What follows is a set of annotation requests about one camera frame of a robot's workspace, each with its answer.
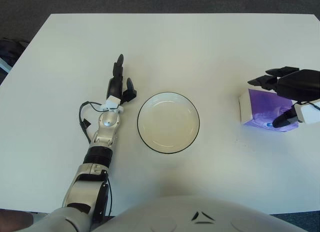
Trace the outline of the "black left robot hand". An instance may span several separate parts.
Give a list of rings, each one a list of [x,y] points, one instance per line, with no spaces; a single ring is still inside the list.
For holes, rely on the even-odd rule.
[[[106,98],[112,95],[120,99],[120,105],[125,102],[130,102],[137,96],[137,91],[134,88],[131,78],[127,78],[127,89],[123,91],[123,62],[124,56],[120,54],[118,60],[113,65],[113,77],[109,81],[106,95]]]

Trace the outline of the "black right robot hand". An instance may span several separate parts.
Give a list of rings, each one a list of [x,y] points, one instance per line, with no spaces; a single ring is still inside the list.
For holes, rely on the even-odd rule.
[[[269,69],[266,74],[247,82],[265,90],[273,90],[282,98],[295,101],[291,108],[272,122],[281,128],[295,122],[313,124],[320,121],[320,72],[282,67]]]

